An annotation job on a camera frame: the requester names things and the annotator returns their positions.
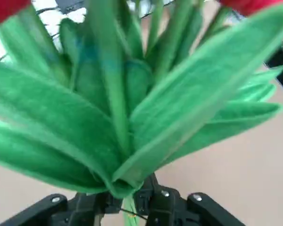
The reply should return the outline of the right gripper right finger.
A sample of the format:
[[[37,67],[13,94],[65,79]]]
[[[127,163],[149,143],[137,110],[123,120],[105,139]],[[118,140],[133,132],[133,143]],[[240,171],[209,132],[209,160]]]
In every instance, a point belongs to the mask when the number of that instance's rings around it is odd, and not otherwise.
[[[147,216],[147,226],[245,226],[205,193],[186,199],[173,188],[158,183],[151,174],[133,195],[137,214]]]

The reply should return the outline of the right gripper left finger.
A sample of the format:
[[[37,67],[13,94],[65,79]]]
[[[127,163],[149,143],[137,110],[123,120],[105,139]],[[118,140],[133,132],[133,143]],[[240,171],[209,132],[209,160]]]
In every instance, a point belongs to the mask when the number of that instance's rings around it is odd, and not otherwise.
[[[51,194],[15,214],[1,226],[100,226],[106,214],[118,214],[123,200],[108,192],[76,193],[72,199]]]

